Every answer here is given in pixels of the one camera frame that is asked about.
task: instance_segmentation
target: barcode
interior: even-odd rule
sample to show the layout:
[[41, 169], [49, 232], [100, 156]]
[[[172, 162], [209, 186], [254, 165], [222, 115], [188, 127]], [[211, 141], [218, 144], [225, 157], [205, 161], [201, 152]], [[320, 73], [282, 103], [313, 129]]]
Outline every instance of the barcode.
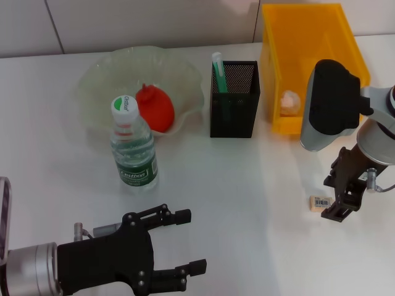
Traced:
[[330, 199], [320, 199], [319, 197], [316, 197], [314, 199], [314, 206], [319, 207], [319, 208], [328, 208], [330, 207], [331, 202]]
[[155, 159], [154, 159], [154, 161], [152, 162], [152, 172], [154, 173], [154, 174], [156, 174], [156, 171], [158, 170], [158, 164], [157, 164], [157, 162], [156, 162], [156, 157], [155, 157]]

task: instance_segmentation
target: black mesh pen holder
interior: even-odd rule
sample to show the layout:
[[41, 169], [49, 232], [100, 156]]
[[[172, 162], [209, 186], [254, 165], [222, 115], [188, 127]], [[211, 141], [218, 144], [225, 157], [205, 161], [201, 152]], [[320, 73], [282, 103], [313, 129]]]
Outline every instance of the black mesh pen holder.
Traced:
[[251, 138], [260, 95], [258, 63], [223, 61], [228, 92], [218, 92], [212, 67], [210, 137]]

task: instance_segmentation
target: green pen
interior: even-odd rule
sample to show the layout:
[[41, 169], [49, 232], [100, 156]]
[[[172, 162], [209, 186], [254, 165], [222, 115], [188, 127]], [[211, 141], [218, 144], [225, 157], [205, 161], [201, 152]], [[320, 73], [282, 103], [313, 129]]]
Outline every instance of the green pen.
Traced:
[[214, 66], [215, 79], [217, 80], [218, 92], [227, 93], [227, 79], [225, 78], [225, 69], [222, 62], [222, 54], [215, 52], [212, 54], [212, 64]]
[[[215, 79], [219, 93], [227, 93], [227, 79], [225, 77], [225, 68], [223, 67], [222, 54], [215, 52], [212, 54], [212, 65], [214, 66]], [[220, 96], [220, 104], [222, 109], [222, 120], [224, 123], [230, 123], [230, 101], [228, 96]]]

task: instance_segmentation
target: yellow container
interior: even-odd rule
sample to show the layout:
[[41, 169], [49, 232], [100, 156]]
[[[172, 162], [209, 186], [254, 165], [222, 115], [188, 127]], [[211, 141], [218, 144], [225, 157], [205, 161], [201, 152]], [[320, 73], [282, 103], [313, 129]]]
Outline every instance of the yellow container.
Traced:
[[[370, 75], [340, 4], [264, 4], [260, 72], [272, 131], [300, 134], [307, 84], [315, 64], [337, 60], [368, 86]], [[287, 90], [301, 98], [296, 115], [280, 114]]]

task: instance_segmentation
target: pen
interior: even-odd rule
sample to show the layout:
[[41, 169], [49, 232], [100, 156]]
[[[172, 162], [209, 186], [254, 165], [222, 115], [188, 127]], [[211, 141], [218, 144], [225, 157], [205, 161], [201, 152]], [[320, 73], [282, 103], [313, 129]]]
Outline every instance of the pen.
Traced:
[[222, 62], [222, 54], [215, 52], [212, 54], [212, 64], [214, 66], [215, 78], [217, 80], [218, 92], [227, 93], [227, 79], [225, 78], [225, 69]]

